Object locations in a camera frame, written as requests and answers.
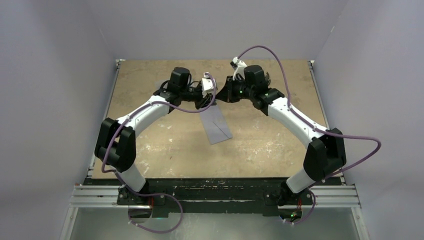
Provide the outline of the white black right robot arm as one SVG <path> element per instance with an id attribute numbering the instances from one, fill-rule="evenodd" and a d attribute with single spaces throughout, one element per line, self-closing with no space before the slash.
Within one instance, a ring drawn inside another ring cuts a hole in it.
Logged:
<path id="1" fill-rule="evenodd" d="M 325 129 L 298 112 L 281 91 L 269 87 L 269 74 L 261 66 L 232 63 L 231 67 L 234 73 L 227 76 L 217 99 L 226 103 L 251 101 L 254 108 L 283 124 L 306 148 L 302 168 L 281 183 L 281 205 L 294 203 L 302 191 L 347 163 L 339 129 Z"/>

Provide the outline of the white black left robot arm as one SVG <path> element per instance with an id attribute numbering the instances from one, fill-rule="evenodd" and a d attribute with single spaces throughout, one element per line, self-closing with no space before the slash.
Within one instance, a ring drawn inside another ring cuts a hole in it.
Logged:
<path id="1" fill-rule="evenodd" d="M 173 110 L 197 114 L 215 101 L 217 83 L 209 72 L 203 74 L 196 87 L 191 86 L 191 79 L 187 68 L 175 67 L 170 78 L 145 103 L 118 119 L 107 117 L 100 125 L 94 155 L 101 160 L 101 172 L 115 174 L 138 205 L 146 203 L 151 193 L 148 181 L 135 164 L 137 137 Z"/>

